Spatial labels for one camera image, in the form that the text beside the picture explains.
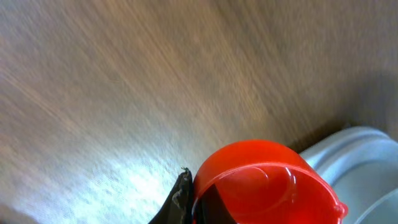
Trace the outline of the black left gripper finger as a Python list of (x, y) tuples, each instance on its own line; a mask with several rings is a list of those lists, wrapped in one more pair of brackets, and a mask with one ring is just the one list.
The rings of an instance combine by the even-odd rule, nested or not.
[(164, 204), (149, 224), (192, 224), (193, 178), (188, 168), (182, 169)]

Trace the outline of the orange plastic measuring scoop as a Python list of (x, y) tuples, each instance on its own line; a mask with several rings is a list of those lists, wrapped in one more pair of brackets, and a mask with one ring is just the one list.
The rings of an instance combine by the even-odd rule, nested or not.
[(348, 207), (295, 151), (245, 140), (213, 153), (194, 181), (195, 223), (342, 223)]

